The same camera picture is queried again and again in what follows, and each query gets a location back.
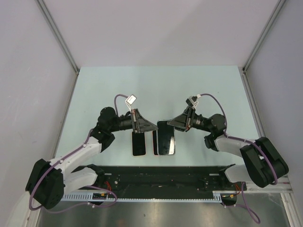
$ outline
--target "white table surface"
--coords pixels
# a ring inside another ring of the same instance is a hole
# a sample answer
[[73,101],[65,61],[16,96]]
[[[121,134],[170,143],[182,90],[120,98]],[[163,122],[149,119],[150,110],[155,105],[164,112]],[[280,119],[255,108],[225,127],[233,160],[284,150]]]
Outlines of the white table surface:
[[[81,68],[71,105],[64,124],[56,157],[81,144],[95,127],[102,108],[114,107],[116,94],[135,94],[133,105],[144,118],[157,123],[180,115],[185,100],[201,93],[213,94],[223,106],[227,132],[242,138],[256,138],[257,130],[250,111],[237,66],[172,66],[172,67],[84,67]],[[124,98],[117,100],[119,114],[125,114]],[[199,99],[197,114],[210,117],[220,108],[210,97]],[[243,164],[240,157],[207,149],[207,132],[191,129],[176,131],[176,154],[155,156],[152,133],[146,133],[146,152],[133,157],[131,130],[115,132],[112,145],[84,165],[105,166],[217,166]]]

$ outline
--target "wall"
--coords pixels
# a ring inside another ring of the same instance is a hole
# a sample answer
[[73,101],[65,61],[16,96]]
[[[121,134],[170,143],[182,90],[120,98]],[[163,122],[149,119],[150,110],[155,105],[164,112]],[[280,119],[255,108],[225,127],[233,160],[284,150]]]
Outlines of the wall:
[[33,0],[0,7],[0,226],[53,154],[76,78]]
[[45,0],[80,66],[243,66],[278,0]]
[[285,5],[248,70],[266,135],[289,165],[289,179],[303,211],[303,1]]

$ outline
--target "robotic arm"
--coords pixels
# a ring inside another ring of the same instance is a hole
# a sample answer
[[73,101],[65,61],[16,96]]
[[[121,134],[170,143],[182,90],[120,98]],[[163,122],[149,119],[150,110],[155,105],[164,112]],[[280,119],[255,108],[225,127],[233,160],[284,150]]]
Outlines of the robotic arm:
[[214,114],[209,118],[196,114],[197,99],[201,95],[191,96],[186,100],[187,108],[176,118],[168,121],[168,125],[176,130],[188,131],[191,128],[210,132],[204,137],[205,145],[214,151],[224,151],[243,158],[245,165],[231,165],[225,170],[230,182],[253,181],[264,188],[288,173],[286,162],[282,159],[274,145],[266,137],[257,140],[245,140],[226,134],[226,119],[224,115]]
[[144,119],[138,109],[131,109],[120,117],[112,107],[102,109],[96,127],[90,130],[83,145],[64,157],[54,158],[49,162],[40,159],[35,163],[26,191],[33,193],[34,199],[46,209],[51,209],[64,194],[96,182],[102,183],[104,171],[98,166],[88,165],[80,171],[72,171],[108,148],[115,139],[113,132],[128,129],[133,129],[135,133],[144,133],[158,128]]

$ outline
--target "purple cable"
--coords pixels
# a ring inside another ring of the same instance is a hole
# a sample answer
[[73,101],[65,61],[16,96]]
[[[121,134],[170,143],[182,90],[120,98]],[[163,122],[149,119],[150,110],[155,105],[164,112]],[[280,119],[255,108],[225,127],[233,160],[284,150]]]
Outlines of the purple cable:
[[244,189],[243,189],[244,184],[245,184],[245,182],[242,182],[241,193],[242,193],[242,197],[243,197],[243,201],[244,201],[245,205],[235,204],[235,205],[231,205],[231,206],[226,206],[223,201],[222,201],[222,205],[224,207],[228,207],[228,208],[231,208],[231,207],[241,207],[241,208],[244,208],[244,209],[246,209],[248,211],[248,213],[250,214],[250,216],[254,220],[254,222],[256,222],[257,224],[260,224],[261,223],[261,219],[259,218],[259,216],[246,203],[246,199],[245,199],[245,196],[244,196]]
[[75,149],[74,151],[72,151],[71,153],[67,154],[66,156],[64,156],[63,158],[61,158],[60,160],[58,160],[57,162],[55,162],[55,164],[53,164],[48,170],[46,170],[46,172],[40,177],[40,179],[38,180],[38,182],[36,183],[36,185],[34,186],[34,189],[29,197],[29,209],[30,210],[38,210],[42,207],[42,205],[38,206],[38,207],[33,207],[32,203],[33,203],[33,198],[34,198],[34,194],[36,193],[39,185],[41,184],[41,182],[44,180],[44,178],[47,176],[47,174],[54,169],[58,164],[60,164],[60,161],[64,161],[65,159],[67,159],[68,157],[70,157],[71,155],[75,154],[77,151],[79,151],[80,149],[83,148],[84,144],[87,144],[89,137],[90,137],[90,133],[92,132],[92,129],[89,131],[89,134],[87,135],[87,138],[85,139],[84,143],[78,147],[77,149]]
[[90,203],[90,202],[80,202],[80,203],[77,203],[77,204],[75,204],[75,205],[73,205],[73,206],[71,206],[69,208],[66,208],[66,209],[63,209],[63,210],[60,210],[60,211],[50,211],[50,210],[47,210],[47,209],[45,209],[45,211],[48,212],[48,213],[51,213],[51,214],[60,214],[60,213],[66,212],[68,210],[71,210],[71,209],[73,209],[73,208],[75,208],[77,206],[81,206],[81,205],[91,205],[92,207],[101,207],[101,208],[103,207],[104,208],[104,207],[113,206],[117,202],[117,200],[118,200],[116,194],[114,194],[110,190],[107,190],[107,189],[104,189],[104,188],[98,188],[98,187],[95,187],[95,186],[86,186],[86,187],[106,191],[107,193],[112,194],[114,196],[115,201],[111,202],[108,205],[96,205],[96,204],[93,204],[93,203]]
[[206,94],[206,93],[205,93],[205,94],[201,94],[200,96],[210,96],[210,97],[213,98],[214,101],[216,101],[216,103],[219,105],[219,107],[220,107],[220,109],[221,109],[221,111],[222,111],[222,113],[223,113],[223,116],[224,116],[224,118],[225,118],[225,126],[226,126],[226,129],[224,130],[224,136],[225,136],[226,138],[230,138],[230,139],[232,139],[232,140],[239,140],[239,141],[242,141],[242,142],[245,142],[245,143],[249,143],[249,144],[253,145],[253,146],[258,150],[258,152],[260,152],[260,154],[264,157],[264,160],[265,160],[266,163],[268,164],[268,166],[269,166],[269,168],[270,168],[270,170],[271,170],[271,172],[272,172],[272,174],[273,174],[273,176],[274,176],[274,180],[275,180],[275,181],[274,181],[273,185],[276,185],[276,184],[278,183],[278,177],[277,177],[277,175],[276,175],[276,172],[275,172],[273,166],[271,165],[269,159],[268,159],[267,156],[264,154],[264,152],[262,151],[262,149],[259,148],[259,146],[257,146],[255,143],[253,143],[253,142],[251,142],[251,141],[249,141],[249,140],[245,140],[245,139],[238,138],[238,137],[234,137],[234,136],[228,136],[228,135],[226,134],[226,130],[227,130],[226,115],[225,115],[225,112],[224,112],[224,110],[223,110],[221,104],[219,103],[219,101],[218,101],[213,95],[211,95],[211,94]]
[[114,104],[115,104],[115,110],[116,110],[116,114],[119,116],[119,114],[118,114],[118,108],[117,108],[117,98],[118,97],[124,97],[124,98],[128,98],[128,96],[126,96],[126,95],[123,95],[123,94],[118,94],[118,95],[116,95],[115,96],[115,98],[114,98]]

